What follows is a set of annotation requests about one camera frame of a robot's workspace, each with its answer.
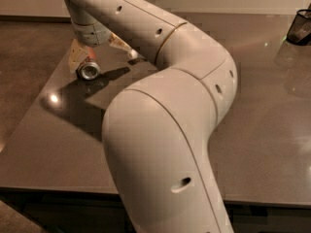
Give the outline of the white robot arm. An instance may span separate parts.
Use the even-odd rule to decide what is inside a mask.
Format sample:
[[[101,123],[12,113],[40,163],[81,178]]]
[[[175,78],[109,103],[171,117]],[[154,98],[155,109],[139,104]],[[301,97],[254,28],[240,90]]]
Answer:
[[[188,21],[145,0],[65,0],[80,40],[103,24],[157,68],[105,112],[102,142],[137,233],[233,233],[208,155],[230,108],[229,52]]]

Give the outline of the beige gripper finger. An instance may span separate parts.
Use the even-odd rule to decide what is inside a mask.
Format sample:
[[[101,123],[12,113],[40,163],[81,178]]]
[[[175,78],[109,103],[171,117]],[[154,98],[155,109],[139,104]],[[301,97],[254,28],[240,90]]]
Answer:
[[[123,41],[120,37],[118,37],[114,33],[111,34],[108,42],[111,47],[116,49],[124,50],[126,52],[133,50],[133,48],[130,45],[128,45],[125,41]]]
[[[77,72],[90,61],[90,47],[74,39],[71,44],[70,55],[68,60],[71,72]]]

